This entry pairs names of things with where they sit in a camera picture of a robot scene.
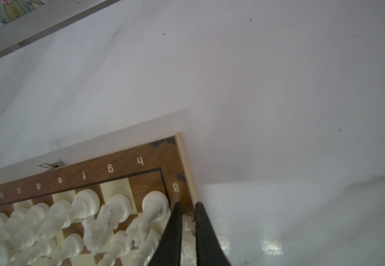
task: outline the chessboard edge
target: chessboard edge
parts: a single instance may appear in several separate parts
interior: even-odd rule
[[[192,177],[190,163],[188,162],[188,157],[186,155],[184,141],[183,141],[181,133],[177,133],[175,135],[175,138],[176,138],[176,143],[178,144],[179,156],[180,156],[182,166],[184,168],[185,177],[186,177],[186,180],[188,182],[188,189],[190,191],[192,205],[195,209],[195,204],[198,202],[198,195],[197,195],[197,190],[195,189],[195,183],[194,183],[194,179]]]

